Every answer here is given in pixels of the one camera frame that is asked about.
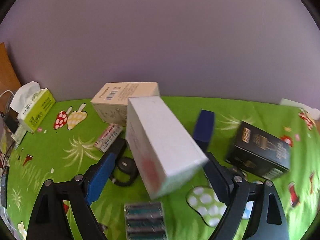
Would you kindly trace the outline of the red white small box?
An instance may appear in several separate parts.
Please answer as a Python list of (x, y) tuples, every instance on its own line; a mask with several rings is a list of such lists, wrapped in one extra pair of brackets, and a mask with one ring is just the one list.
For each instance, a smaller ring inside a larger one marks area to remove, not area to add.
[(118, 124), (110, 124), (94, 143), (95, 148), (105, 153), (114, 143), (116, 138), (121, 134), (122, 131), (122, 126)]

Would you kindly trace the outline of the black gold box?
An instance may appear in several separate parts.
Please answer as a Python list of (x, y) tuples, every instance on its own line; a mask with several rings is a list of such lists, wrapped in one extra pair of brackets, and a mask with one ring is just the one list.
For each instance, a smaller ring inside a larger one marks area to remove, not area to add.
[(290, 146), (274, 135), (242, 122), (226, 162), (261, 178), (274, 180), (290, 171)]

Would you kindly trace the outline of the dark blue small box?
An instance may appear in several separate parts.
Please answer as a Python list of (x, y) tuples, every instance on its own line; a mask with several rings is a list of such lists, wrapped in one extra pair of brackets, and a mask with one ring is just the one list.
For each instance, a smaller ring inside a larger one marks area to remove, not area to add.
[(193, 139), (204, 153), (207, 152), (210, 145), (214, 126), (215, 113), (202, 109), (194, 126)]

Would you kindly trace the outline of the beige cardboard box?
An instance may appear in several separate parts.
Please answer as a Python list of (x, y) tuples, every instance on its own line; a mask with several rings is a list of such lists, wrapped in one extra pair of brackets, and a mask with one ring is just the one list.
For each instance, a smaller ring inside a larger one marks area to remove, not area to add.
[(91, 104), (104, 122), (125, 126), (128, 98), (159, 95), (156, 82), (106, 83), (93, 97)]

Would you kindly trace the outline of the green mushroom bed sheet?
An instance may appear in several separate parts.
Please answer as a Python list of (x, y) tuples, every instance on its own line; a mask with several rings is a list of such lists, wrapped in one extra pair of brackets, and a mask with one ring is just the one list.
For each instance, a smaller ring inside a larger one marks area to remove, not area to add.
[[(209, 151), (222, 165), (231, 149), (241, 121), (245, 121), (285, 140), (291, 147), (291, 167), (274, 180), (280, 196), (290, 239), (301, 239), (308, 229), (319, 225), (319, 133), (307, 121), (302, 109), (268, 103), (211, 99), (162, 97), (181, 124), (191, 134), (200, 110), (215, 113), (215, 130)], [(86, 104), (87, 118), (68, 130), (67, 125), (54, 129), (56, 116), (63, 111), (77, 111)], [(9, 158), (7, 214), (17, 239), (26, 239), (30, 215), (43, 182), (69, 181), (84, 174), (103, 153), (94, 147), (106, 129), (90, 100), (57, 102), (40, 124), (40, 131), (27, 133)], [(159, 200), (165, 212), (169, 239), (208, 239), (214, 228), (208, 227), (186, 202), (196, 186), (208, 186), (200, 170), (179, 190)], [(149, 195), (140, 177), (128, 187), (108, 181), (91, 209), (108, 239), (126, 239), (124, 204), (148, 202)]]

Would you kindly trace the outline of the green tissue box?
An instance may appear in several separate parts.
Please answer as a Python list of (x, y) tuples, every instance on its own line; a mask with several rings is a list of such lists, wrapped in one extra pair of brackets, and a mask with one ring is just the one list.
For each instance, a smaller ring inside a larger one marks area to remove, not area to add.
[(39, 83), (31, 81), (17, 90), (10, 108), (18, 113), (19, 124), (34, 133), (55, 103), (48, 88), (41, 89)]

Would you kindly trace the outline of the wooden headboard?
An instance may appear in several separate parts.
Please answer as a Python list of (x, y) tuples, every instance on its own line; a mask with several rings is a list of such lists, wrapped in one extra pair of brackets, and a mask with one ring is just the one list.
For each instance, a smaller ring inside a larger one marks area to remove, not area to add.
[(1, 111), (5, 112), (9, 99), (21, 87), (20, 81), (11, 65), (5, 44), (0, 45), (0, 93)]

